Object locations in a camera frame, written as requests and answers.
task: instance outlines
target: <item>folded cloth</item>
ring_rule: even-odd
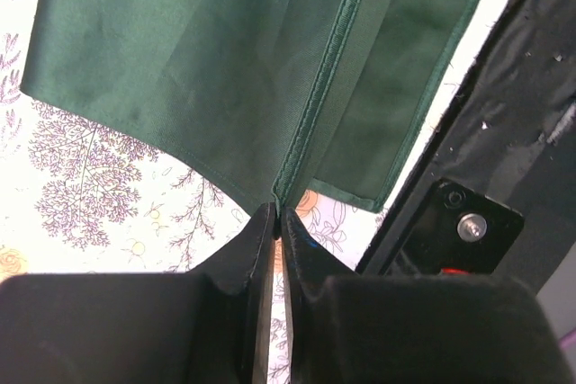
[[[40,0],[22,90],[244,210],[379,211],[479,0]]]

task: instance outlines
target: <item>screw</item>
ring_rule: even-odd
[[[461,217],[456,230],[464,242],[476,242],[486,235],[488,223],[482,216],[468,213]]]

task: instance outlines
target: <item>white scuff mark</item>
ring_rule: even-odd
[[[550,137],[546,143],[548,144],[555,144],[558,142],[560,137],[568,131],[572,127],[574,123],[574,117],[576,117],[576,102],[572,103],[568,110],[564,113],[564,115],[560,118],[556,126],[554,127]]]

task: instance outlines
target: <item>green cloth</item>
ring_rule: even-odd
[[[247,212],[378,211],[478,0],[40,0],[22,90],[159,147]]]

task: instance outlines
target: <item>black metal plate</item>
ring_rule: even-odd
[[[488,227],[481,239],[466,242],[457,226],[471,213],[484,217]],[[496,201],[443,180],[432,186],[411,226],[387,274],[492,273],[518,237],[524,219]]]

